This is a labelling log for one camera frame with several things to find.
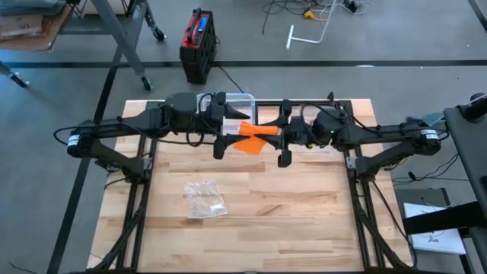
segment orange toy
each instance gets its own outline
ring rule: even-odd
[[[245,139],[234,144],[234,148],[246,152],[248,154],[257,155],[260,153],[266,141],[257,138],[255,134],[266,134],[266,135],[277,135],[277,126],[254,126],[246,121],[240,124],[240,135],[250,136],[250,138]]]

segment clear plastic container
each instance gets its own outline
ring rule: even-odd
[[[198,94],[197,102],[204,96],[204,94]],[[201,111],[205,111],[206,107],[211,101],[210,96],[203,98],[201,103]],[[240,124],[243,121],[247,121],[253,125],[256,125],[256,100],[251,94],[229,94],[227,93],[227,103],[229,103],[235,110],[245,113],[250,116],[250,119],[226,119],[223,120],[222,134],[238,134]]]

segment wooden table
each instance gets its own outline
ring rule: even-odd
[[[354,113],[368,126],[376,123],[370,100],[352,100]],[[145,109],[146,101],[126,102],[124,116]],[[278,107],[260,107],[259,122],[275,119]],[[312,108],[306,119],[316,116]],[[168,139],[183,140],[183,136]],[[118,138],[116,150],[135,156],[138,136]],[[212,157],[212,146],[158,144],[145,219],[138,271],[141,272],[310,272],[361,271],[361,254],[352,212],[343,154],[325,148],[322,155],[291,146],[293,163],[277,167],[278,151],[270,145],[261,155],[228,148],[224,159]],[[362,146],[375,155],[381,145]],[[110,176],[108,181],[121,178]],[[184,185],[214,180],[228,214],[188,219]],[[388,173],[377,184],[400,214]],[[100,262],[121,233],[129,184],[109,186],[103,198],[88,267]],[[381,234],[406,263],[407,243],[395,228],[375,190],[371,191]],[[368,235],[371,261],[373,244]]]

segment plastic bag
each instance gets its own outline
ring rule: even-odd
[[[184,193],[189,204],[189,218],[211,218],[227,214],[223,196],[215,181],[187,183]]]

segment gray floor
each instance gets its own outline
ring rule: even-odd
[[[138,53],[144,61],[174,61],[191,9],[215,13],[222,44],[219,60],[445,60],[486,59],[487,34],[465,0],[439,2],[375,0],[366,14],[338,10],[320,45],[284,45],[290,24],[303,37],[318,36],[321,25],[281,13],[269,17],[261,32],[267,0],[151,1],[154,16],[167,41],[157,43],[143,29]],[[487,8],[480,2],[482,10]],[[110,61],[111,37],[61,36],[51,53],[0,51],[6,62]],[[379,123],[399,123],[406,116],[422,116],[465,102],[485,90],[486,67],[395,68],[227,68],[233,79],[257,98],[322,98],[334,91],[341,98],[371,98]],[[31,82],[24,90],[0,77],[0,272],[20,273],[8,262],[46,271],[79,161],[65,153],[52,132],[94,115],[107,69],[21,69]],[[214,69],[205,86],[187,84],[180,68],[148,69],[155,86],[148,93],[129,68],[116,75],[106,117],[121,114],[125,100],[161,99],[179,91],[237,89]],[[425,174],[456,153],[451,140],[434,157],[414,157],[393,173],[413,170]],[[460,164],[445,176],[465,177]],[[103,195],[105,173],[91,165],[69,238],[62,271],[82,270]],[[451,202],[475,199],[468,183],[424,181],[410,188],[446,187]],[[482,273],[476,258],[473,265]],[[461,273],[455,256],[419,252],[419,267]]]

